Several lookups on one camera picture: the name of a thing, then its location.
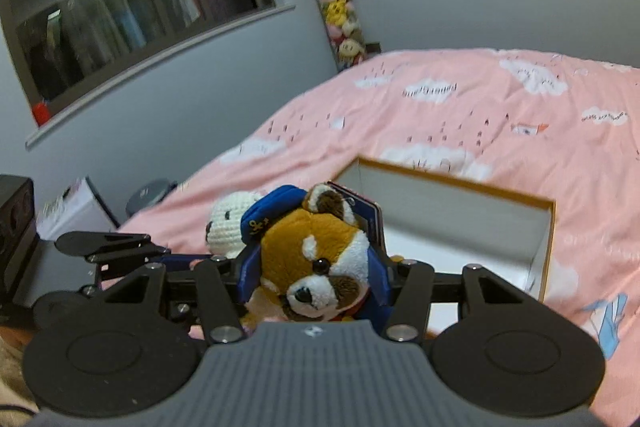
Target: window sill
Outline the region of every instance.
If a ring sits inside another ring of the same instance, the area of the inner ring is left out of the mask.
[[[92,90],[91,92],[89,92],[88,94],[80,98],[79,100],[76,100],[74,103],[69,105],[66,109],[62,110],[57,115],[55,115],[51,120],[49,120],[46,124],[44,124],[42,127],[40,127],[33,134],[31,134],[31,136],[27,138],[27,141],[25,143],[26,149],[30,150],[31,148],[34,147],[34,145],[36,145],[36,143],[38,143],[40,140],[42,140],[42,138],[47,136],[47,134],[49,134],[57,126],[59,126],[60,124],[63,124],[66,120],[69,120],[70,118],[72,118],[73,115],[75,115],[75,113],[87,108],[89,105],[94,103],[96,100],[100,99],[100,97],[105,95],[111,89],[117,86],[120,86],[124,82],[127,82],[128,80],[142,73],[146,69],[152,68],[153,66],[156,66],[160,62],[167,60],[168,58],[171,58],[174,55],[180,52],[183,52],[193,46],[197,46],[198,44],[206,42],[209,39],[223,35],[229,31],[235,30],[242,26],[247,26],[254,22],[258,22],[260,20],[267,19],[268,17],[272,17],[274,15],[278,15],[280,13],[284,13],[293,9],[295,9],[295,5],[285,4],[284,6],[268,8],[266,10],[253,13],[246,17],[242,17],[234,21],[231,21],[227,24],[223,24],[222,26],[217,26],[216,28],[212,28],[204,33],[200,33],[199,35],[196,35],[185,41],[179,42],[175,46],[172,46],[171,48],[167,48],[164,51],[160,52],[159,54],[156,54],[153,57],[149,57],[147,60],[143,60],[142,62],[139,62],[132,68],[129,68],[127,71],[123,71],[121,74],[114,76],[111,80],[108,80],[107,82],[97,87],[96,89]]]

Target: plush toy nose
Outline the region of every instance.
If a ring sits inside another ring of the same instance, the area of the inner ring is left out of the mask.
[[[305,304],[311,304],[314,299],[311,296],[309,288],[300,288],[298,291],[296,291],[294,297],[296,298],[296,301],[304,302]]]

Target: white crocheted toy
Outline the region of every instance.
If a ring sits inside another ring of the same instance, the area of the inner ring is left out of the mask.
[[[213,204],[207,223],[207,245],[213,255],[230,259],[244,249],[240,220],[249,207],[262,198],[258,192],[234,192]]]

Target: bed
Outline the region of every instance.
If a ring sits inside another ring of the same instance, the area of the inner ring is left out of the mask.
[[[309,188],[357,155],[555,199],[545,302],[599,341],[593,411],[627,426],[640,415],[639,84],[639,69],[551,53],[379,55],[291,100],[123,230],[206,253],[217,198]]]

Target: plush toy ear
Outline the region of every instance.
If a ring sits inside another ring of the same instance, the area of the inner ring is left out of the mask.
[[[302,202],[302,208],[315,214],[333,214],[348,225],[357,226],[349,203],[329,185],[323,183],[311,188]]]

